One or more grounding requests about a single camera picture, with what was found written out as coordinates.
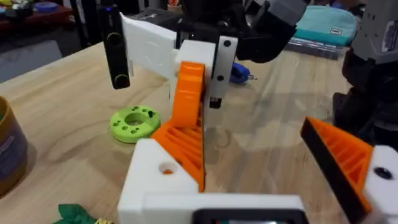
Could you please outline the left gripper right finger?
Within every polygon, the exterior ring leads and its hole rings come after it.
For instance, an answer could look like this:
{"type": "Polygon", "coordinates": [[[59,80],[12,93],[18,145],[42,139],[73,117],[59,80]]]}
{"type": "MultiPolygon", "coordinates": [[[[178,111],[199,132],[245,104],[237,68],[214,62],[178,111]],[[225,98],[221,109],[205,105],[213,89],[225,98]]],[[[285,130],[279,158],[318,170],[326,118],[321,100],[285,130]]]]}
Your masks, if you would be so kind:
{"type": "Polygon", "coordinates": [[[397,223],[397,151],[305,117],[300,135],[350,223],[397,223]]]}

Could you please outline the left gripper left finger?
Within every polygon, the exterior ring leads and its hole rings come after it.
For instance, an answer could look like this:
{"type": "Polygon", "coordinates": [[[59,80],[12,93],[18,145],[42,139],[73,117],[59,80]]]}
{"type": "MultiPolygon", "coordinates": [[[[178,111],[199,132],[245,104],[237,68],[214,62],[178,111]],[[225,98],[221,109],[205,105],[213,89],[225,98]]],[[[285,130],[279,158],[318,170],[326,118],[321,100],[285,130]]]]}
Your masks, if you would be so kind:
{"type": "Polygon", "coordinates": [[[196,194],[198,184],[156,140],[141,139],[119,198],[119,223],[144,223],[144,196],[154,193],[196,194]]]}

